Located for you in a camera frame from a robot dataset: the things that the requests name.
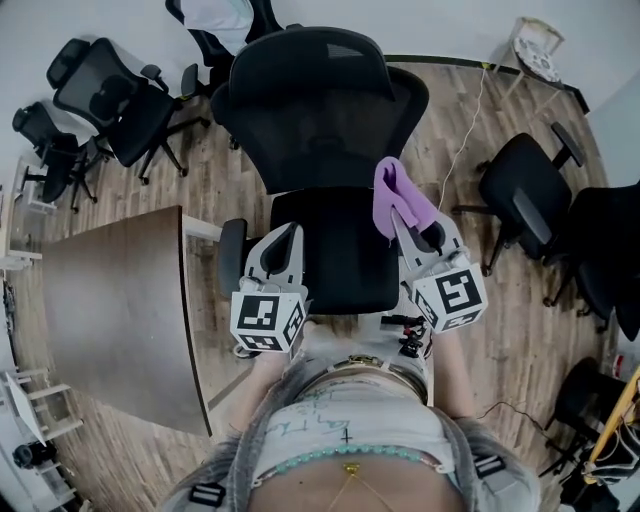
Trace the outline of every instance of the black chair headrest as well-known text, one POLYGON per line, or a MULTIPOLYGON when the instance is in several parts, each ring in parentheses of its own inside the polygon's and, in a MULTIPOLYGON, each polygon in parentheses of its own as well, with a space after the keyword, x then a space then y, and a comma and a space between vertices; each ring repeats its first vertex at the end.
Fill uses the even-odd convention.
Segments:
POLYGON ((262 37, 240 51, 229 77, 233 105, 327 89, 394 99, 380 47, 367 36, 338 28, 291 28, 262 37))
POLYGON ((81 39, 71 39, 64 45, 47 69, 47 82, 53 89, 58 89, 69 79, 89 48, 91 43, 81 39))

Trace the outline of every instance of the black office chair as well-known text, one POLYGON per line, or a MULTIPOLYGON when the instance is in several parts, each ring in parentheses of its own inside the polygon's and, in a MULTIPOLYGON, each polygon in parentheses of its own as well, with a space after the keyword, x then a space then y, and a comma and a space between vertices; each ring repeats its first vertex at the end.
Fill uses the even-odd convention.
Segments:
POLYGON ((493 215, 502 222, 491 261, 482 266, 485 277, 493 272, 502 249, 516 242, 531 259, 542 258, 569 211, 571 190, 559 170, 569 157, 582 167, 584 157, 559 123, 551 129, 563 144, 553 160, 533 137, 520 133, 491 162, 477 167, 484 173, 479 192, 486 206, 458 205, 451 210, 454 215, 493 215))
MULTIPOLYGON (((262 36, 283 30, 276 21, 273 14, 270 0, 250 0, 253 8, 253 23, 251 30, 247 34, 247 43, 251 43, 262 36)), ((184 14, 182 12, 181 0, 165 0, 167 11, 184 25, 184 14)), ((233 62, 231 55, 220 44, 218 38, 204 30, 189 30, 202 52, 202 60, 204 65, 211 68, 209 71, 209 85, 206 87, 206 93, 211 94, 220 85, 229 80, 229 71, 233 62)), ((205 92, 205 87, 198 81, 198 65, 189 66, 182 76, 182 95, 184 97, 193 97, 197 94, 205 92)))
POLYGON ((49 66, 47 80, 56 90, 53 104, 89 121, 123 166, 132 166, 146 153, 138 172, 144 185, 149 183, 145 173, 159 147, 180 176, 186 176, 188 168, 180 165, 167 139, 195 123, 204 127, 211 123, 196 117, 169 127, 180 101, 169 96, 157 66, 147 65, 141 74, 145 78, 124 66, 108 39, 94 43, 71 39, 49 66))
POLYGON ((560 387, 553 416, 545 431, 559 421, 571 427, 575 434, 567 449, 547 441, 546 446, 558 451, 561 457, 542 471, 540 477, 552 471, 559 475, 567 463, 577 462, 576 453, 598 440, 600 434, 589 425, 589 419, 596 418, 605 423, 624 388, 624 382, 600 373, 598 362, 593 358, 587 357, 571 369, 560 387))
MULTIPOLYGON (((624 310, 627 317, 637 311, 638 289, 630 283, 640 275, 639 205, 640 185, 590 187, 578 193, 544 259, 546 266, 562 262, 567 267, 555 297, 545 299, 546 306, 555 306, 575 278, 587 305, 578 316, 595 313, 605 322, 599 332, 608 328, 614 309, 624 310)), ((623 323, 629 334, 635 331, 635 322, 623 323)))
MULTIPOLYGON (((369 38, 296 28, 251 43, 213 95, 214 119, 240 143, 273 201, 271 228, 304 229, 310 312, 383 311, 398 301, 398 252, 375 228, 373 176, 399 157, 429 99, 424 83, 387 67, 369 38)), ((223 227, 219 279, 238 289, 246 222, 223 227)))
POLYGON ((18 111, 13 116, 13 129, 33 144, 42 166, 47 166, 46 176, 31 174, 29 168, 22 179, 20 191, 28 181, 43 182, 41 200, 52 203, 58 199, 68 185, 72 185, 71 210, 78 213, 76 199, 78 188, 87 194, 93 203, 98 199, 91 194, 85 176, 105 155, 95 146, 92 139, 79 146, 78 139, 71 133, 63 133, 51 120, 44 105, 36 102, 18 111))

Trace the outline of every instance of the wooden desk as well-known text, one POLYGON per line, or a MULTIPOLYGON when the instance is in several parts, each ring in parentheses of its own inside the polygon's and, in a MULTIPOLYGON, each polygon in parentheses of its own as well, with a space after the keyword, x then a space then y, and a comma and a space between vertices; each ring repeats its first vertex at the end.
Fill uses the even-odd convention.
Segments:
POLYGON ((144 420, 211 435, 189 322, 187 234, 219 240, 220 229, 174 206, 49 245, 45 311, 63 382, 144 420))

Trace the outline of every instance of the purple cloth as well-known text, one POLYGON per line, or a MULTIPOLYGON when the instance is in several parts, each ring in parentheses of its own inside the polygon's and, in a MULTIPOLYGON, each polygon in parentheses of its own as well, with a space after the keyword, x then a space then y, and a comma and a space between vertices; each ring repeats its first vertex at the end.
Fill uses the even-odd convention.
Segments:
POLYGON ((436 220, 438 209, 412 183, 400 160, 380 160, 373 180, 373 223, 389 240, 396 237, 391 223, 394 207, 410 228, 422 232, 436 220))

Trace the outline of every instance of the white shirt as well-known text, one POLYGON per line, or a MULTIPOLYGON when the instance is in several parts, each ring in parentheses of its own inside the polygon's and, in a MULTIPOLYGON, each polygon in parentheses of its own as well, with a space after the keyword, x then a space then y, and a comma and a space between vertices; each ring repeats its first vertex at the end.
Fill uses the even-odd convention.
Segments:
POLYGON ((304 392, 269 420, 254 480, 289 459, 345 444, 400 446, 454 471, 438 417, 407 386, 372 373, 336 377, 304 392))
POLYGON ((186 28, 213 34, 231 55, 247 44, 253 23, 249 0, 182 0, 180 7, 186 28))

